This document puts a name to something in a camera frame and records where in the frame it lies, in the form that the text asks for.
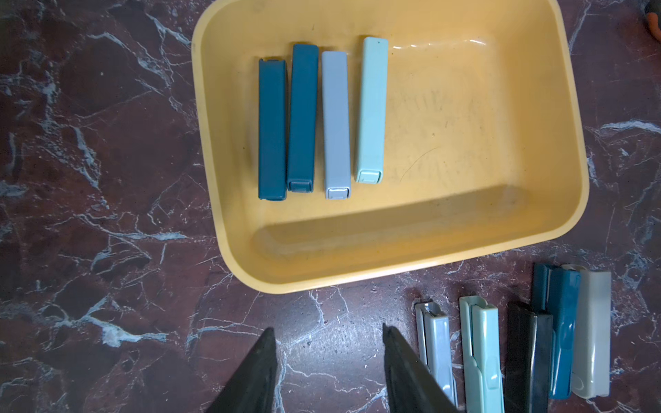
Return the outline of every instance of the dark teal clip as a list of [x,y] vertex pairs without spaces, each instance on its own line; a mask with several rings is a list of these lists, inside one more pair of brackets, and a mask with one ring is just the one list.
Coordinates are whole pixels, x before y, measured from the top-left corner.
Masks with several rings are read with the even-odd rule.
[[292,192],[312,192],[315,181],[315,133],[319,48],[293,45],[290,139],[287,153],[287,187]]
[[574,360],[574,326],[578,306],[580,273],[548,264],[535,264],[531,306],[553,315],[553,359],[549,398],[565,399],[571,394]]
[[285,177],[287,65],[259,61],[259,198],[287,198]]

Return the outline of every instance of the dark red marble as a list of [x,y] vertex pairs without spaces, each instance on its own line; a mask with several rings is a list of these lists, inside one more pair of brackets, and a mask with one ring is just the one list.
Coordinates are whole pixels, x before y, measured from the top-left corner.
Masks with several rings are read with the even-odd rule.
[[1,2],[0,411],[199,412],[273,326],[277,412],[384,412],[381,324],[415,346],[415,302],[458,331],[458,298],[479,293],[504,352],[536,260],[613,272],[611,396],[551,411],[661,411],[661,45],[642,3],[561,0],[591,179],[572,231],[282,296],[219,255],[190,62],[209,4]]

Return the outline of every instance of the grey clip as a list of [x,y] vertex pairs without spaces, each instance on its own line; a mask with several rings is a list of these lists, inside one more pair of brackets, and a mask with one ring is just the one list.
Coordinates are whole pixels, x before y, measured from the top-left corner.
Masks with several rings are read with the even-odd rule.
[[435,302],[415,305],[420,360],[447,398],[457,406],[457,383],[452,373],[449,317]]

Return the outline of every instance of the mint green clip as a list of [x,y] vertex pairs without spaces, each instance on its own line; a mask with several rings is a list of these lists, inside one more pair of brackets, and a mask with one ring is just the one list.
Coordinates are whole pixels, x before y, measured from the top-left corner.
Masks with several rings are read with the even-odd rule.
[[459,298],[467,413],[504,413],[498,309],[477,295]]

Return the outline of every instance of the yellow plastic tray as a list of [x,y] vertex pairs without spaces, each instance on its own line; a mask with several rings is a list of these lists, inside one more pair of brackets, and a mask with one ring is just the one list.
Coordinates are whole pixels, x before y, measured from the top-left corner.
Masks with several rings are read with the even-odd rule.
[[[364,36],[391,47],[383,182],[324,199],[320,92],[314,192],[259,200],[259,58],[291,68],[298,42],[347,52],[353,140]],[[192,64],[220,251],[259,291],[546,241],[572,228],[588,200],[555,0],[219,0],[195,28]]]

